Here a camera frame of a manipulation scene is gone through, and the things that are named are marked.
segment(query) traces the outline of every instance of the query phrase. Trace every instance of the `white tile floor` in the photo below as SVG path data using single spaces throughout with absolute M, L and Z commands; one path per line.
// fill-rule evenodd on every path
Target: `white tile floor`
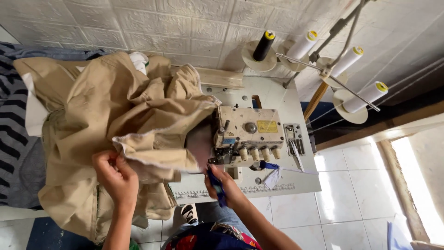
M 252 203 L 302 249 L 387 249 L 387 221 L 402 211 L 375 146 L 320 152 L 315 161 L 321 192 L 254 198 Z M 25 249 L 26 235 L 14 232 L 29 227 L 25 224 L 31 220 L 0 224 L 0 249 Z M 158 250 L 181 223 L 176 213 L 168 221 L 150 221 L 148 229 L 134 226 L 131 235 L 142 250 Z

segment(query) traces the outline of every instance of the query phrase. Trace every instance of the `caution label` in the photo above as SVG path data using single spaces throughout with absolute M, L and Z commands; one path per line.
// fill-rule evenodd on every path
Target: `caution label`
M 278 127 L 275 121 L 257 121 L 259 133 L 277 133 Z

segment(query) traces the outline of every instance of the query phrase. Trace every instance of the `black and gray striped fabric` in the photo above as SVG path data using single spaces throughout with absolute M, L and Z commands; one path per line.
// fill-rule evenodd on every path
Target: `black and gray striped fabric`
M 39 137 L 25 129 L 28 90 L 12 65 L 25 57 L 88 60 L 107 54 L 0 43 L 0 206 L 35 208 L 37 193 L 45 184 L 45 160 Z

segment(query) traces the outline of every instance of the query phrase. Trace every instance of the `floral shirt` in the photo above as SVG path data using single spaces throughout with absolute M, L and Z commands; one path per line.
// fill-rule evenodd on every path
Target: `floral shirt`
M 233 226 L 209 222 L 183 231 L 165 250 L 262 250 L 250 236 Z

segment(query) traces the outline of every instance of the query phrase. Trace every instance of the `beige fabric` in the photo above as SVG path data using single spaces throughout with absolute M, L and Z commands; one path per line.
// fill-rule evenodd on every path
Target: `beige fabric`
M 185 136 L 220 104 L 201 93 L 191 65 L 172 77 L 170 61 L 151 56 L 145 76 L 119 52 L 86 62 L 25 58 L 14 66 L 20 75 L 31 73 L 51 112 L 42 129 L 47 179 L 39 199 L 61 228 L 94 242 L 106 236 L 113 202 L 96 180 L 91 155 L 113 148 L 139 174 L 135 216 L 172 216 L 176 203 L 166 182 L 179 181 L 181 170 L 198 170 L 183 148 Z

